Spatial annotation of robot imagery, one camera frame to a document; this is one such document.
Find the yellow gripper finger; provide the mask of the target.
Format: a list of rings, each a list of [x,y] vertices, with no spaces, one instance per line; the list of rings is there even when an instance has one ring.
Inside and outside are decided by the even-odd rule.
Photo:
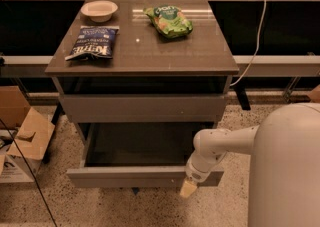
[[[197,190],[197,183],[189,178],[185,178],[180,189],[179,195],[182,198],[190,197]]]

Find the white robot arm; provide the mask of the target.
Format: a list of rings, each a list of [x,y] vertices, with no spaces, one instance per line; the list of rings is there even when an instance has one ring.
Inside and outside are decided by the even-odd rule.
[[[193,194],[228,152],[251,156],[248,227],[320,227],[320,104],[297,103],[260,125],[202,129],[180,195]]]

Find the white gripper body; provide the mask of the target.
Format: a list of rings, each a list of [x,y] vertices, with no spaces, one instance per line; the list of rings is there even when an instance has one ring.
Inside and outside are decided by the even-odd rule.
[[[194,183],[203,183],[207,180],[212,170],[222,161],[225,153],[205,158],[198,152],[193,152],[185,167],[187,179]]]

